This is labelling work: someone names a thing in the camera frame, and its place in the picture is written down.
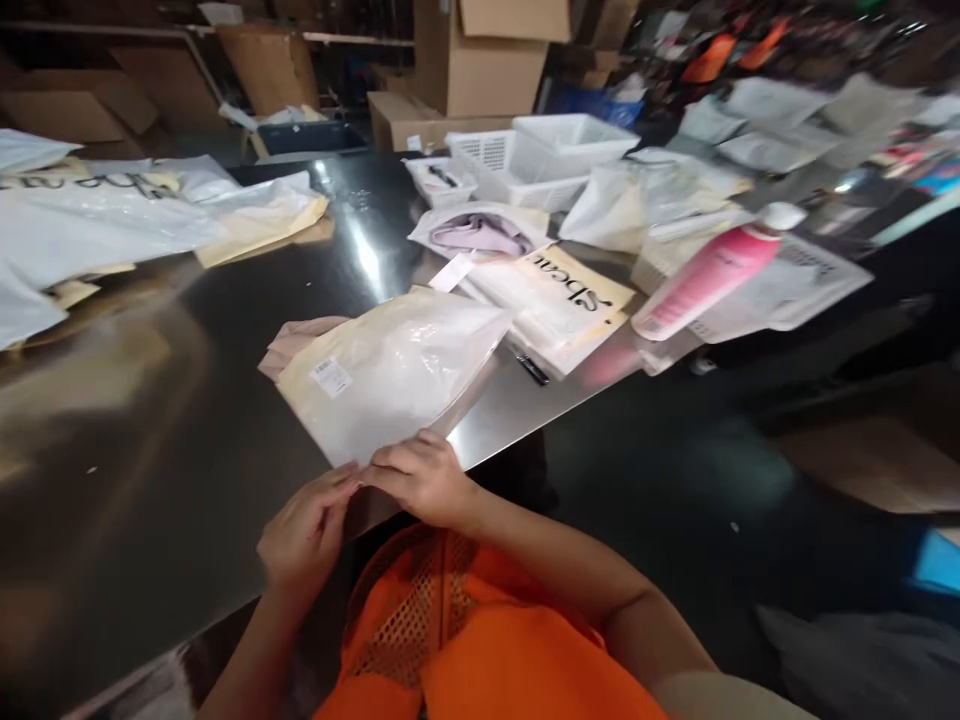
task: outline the paper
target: paper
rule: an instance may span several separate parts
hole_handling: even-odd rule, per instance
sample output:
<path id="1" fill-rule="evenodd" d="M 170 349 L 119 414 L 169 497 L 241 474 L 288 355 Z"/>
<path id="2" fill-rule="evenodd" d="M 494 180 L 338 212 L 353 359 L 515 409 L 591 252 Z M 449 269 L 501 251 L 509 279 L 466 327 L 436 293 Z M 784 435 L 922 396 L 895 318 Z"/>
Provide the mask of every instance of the paper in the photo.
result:
<path id="1" fill-rule="evenodd" d="M 310 371 L 317 385 L 330 397 L 337 397 L 353 384 L 353 378 L 337 363 L 336 358 L 327 358 Z"/>
<path id="2" fill-rule="evenodd" d="M 450 292 L 460 284 L 460 281 L 470 273 L 473 267 L 473 260 L 468 253 L 456 255 L 427 284 L 434 290 Z"/>

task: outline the open cardboard box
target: open cardboard box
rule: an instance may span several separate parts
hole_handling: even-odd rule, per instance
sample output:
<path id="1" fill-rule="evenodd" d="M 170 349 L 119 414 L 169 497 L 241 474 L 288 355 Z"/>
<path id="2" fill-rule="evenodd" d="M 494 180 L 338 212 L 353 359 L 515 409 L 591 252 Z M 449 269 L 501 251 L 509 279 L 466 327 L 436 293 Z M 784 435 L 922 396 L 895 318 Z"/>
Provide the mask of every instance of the open cardboard box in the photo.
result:
<path id="1" fill-rule="evenodd" d="M 373 139 L 377 149 L 393 152 L 445 148 L 449 132 L 509 130 L 509 117 L 445 118 L 409 95 L 390 92 L 367 94 Z"/>
<path id="2" fill-rule="evenodd" d="M 414 0 L 414 92 L 448 118 L 529 115 L 567 0 Z"/>
<path id="3" fill-rule="evenodd" d="M 157 109 L 122 72 L 34 70 L 0 92 L 0 106 L 25 132 L 85 145 L 82 157 L 171 155 Z"/>

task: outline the blue object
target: blue object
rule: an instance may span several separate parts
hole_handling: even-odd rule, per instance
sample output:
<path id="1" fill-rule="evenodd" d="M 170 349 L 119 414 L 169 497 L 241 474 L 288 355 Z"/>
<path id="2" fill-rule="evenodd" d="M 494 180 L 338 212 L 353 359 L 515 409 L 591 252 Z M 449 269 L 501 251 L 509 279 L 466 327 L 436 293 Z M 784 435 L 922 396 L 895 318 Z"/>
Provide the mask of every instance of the blue object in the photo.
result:
<path id="1" fill-rule="evenodd" d="M 613 100 L 613 91 L 583 90 L 570 85 L 562 85 L 554 107 L 556 113 L 587 113 L 595 118 L 633 130 L 640 117 L 643 100 L 635 103 L 622 103 Z"/>

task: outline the orange vest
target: orange vest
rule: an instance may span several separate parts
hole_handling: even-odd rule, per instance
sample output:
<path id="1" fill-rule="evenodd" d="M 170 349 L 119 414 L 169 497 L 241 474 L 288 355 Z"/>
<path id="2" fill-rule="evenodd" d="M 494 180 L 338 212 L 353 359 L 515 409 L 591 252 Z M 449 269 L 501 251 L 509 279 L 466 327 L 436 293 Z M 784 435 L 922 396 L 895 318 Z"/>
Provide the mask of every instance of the orange vest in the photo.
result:
<path id="1" fill-rule="evenodd" d="M 717 35 L 706 52 L 687 66 L 680 81 L 698 85 L 713 82 L 723 70 L 723 66 L 727 64 L 727 58 L 730 57 L 736 44 L 737 39 L 733 35 L 727 33 Z"/>
<path id="2" fill-rule="evenodd" d="M 511 558 L 416 525 L 370 561 L 350 600 L 337 685 L 314 720 L 667 720 Z"/>
<path id="3" fill-rule="evenodd" d="M 777 48 L 780 38 L 787 32 L 786 19 L 778 22 L 770 33 L 752 48 L 740 59 L 740 67 L 744 70 L 759 70 L 763 64 L 770 59 L 773 51 Z"/>

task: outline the stainless steel table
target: stainless steel table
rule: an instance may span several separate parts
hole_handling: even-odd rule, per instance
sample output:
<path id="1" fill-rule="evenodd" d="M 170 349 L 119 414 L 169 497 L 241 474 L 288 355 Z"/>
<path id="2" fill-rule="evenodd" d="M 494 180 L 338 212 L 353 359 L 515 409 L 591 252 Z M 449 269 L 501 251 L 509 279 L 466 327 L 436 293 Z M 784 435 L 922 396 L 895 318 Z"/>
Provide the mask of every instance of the stainless steel table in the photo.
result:
<path id="1" fill-rule="evenodd" d="M 405 239 L 425 208 L 394 156 L 309 167 L 331 241 L 206 272 L 192 256 L 149 263 L 103 293 L 108 314 L 3 358 L 0 667 L 21 709 L 66 710 L 260 593 L 264 523 L 328 468 L 256 369 L 267 344 L 288 320 L 360 315 L 442 266 Z M 623 258 L 584 260 L 629 275 Z M 639 369 L 641 342 L 623 327 L 547 387 L 499 351 L 450 435 L 463 464 Z"/>

